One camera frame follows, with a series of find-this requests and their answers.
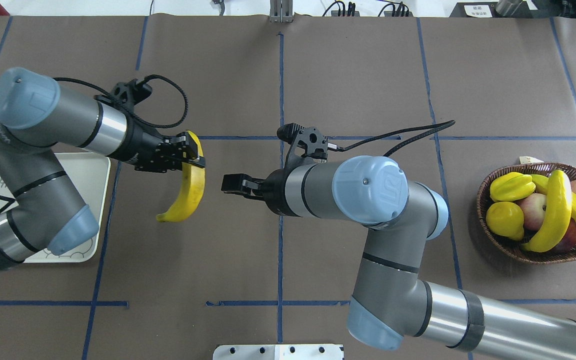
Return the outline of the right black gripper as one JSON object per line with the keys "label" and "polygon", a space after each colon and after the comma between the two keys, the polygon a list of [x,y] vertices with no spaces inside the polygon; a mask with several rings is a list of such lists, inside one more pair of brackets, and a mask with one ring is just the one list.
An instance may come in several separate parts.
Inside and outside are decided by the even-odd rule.
{"label": "right black gripper", "polygon": [[[254,178],[244,173],[224,174],[222,176],[221,191],[225,194],[249,196],[252,199],[265,202],[266,206],[275,214],[289,215],[289,207],[285,197],[285,170],[278,169],[266,178]],[[251,189],[248,182],[258,185]]]}

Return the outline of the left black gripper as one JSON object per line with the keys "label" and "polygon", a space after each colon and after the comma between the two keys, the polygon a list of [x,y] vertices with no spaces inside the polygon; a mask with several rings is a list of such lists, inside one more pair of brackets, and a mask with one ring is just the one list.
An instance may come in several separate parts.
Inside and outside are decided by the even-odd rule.
{"label": "left black gripper", "polygon": [[194,133],[165,136],[141,123],[130,123],[126,128],[126,163],[147,173],[180,171],[183,163],[206,168],[201,143]]}

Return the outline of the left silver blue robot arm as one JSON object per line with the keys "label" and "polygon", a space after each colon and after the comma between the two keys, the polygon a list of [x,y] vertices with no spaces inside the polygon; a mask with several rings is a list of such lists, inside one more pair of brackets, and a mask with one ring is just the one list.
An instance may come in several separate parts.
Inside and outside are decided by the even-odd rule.
{"label": "left silver blue robot arm", "polygon": [[59,143],[130,164],[146,173],[182,172],[182,184],[160,223],[180,223],[197,210],[206,187],[206,160],[190,130],[160,133],[160,124],[135,114],[135,105],[153,89],[151,74],[119,82],[112,91],[96,86],[91,97],[64,82],[23,67],[0,77],[0,179],[16,207],[0,210],[0,272],[23,264],[44,249],[62,255],[99,232],[99,221],[63,168],[53,146]]}

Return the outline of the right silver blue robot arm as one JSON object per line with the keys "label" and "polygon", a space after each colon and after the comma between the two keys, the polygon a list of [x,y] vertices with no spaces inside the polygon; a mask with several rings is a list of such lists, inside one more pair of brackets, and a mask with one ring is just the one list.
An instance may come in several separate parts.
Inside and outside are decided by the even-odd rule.
{"label": "right silver blue robot arm", "polygon": [[221,190],[263,201],[281,216],[366,227],[347,330],[367,346],[395,351],[410,336],[504,360],[576,360],[576,320],[420,280],[426,243],[441,234],[450,212],[441,195],[408,180],[391,158],[297,162],[266,178],[231,173]]}

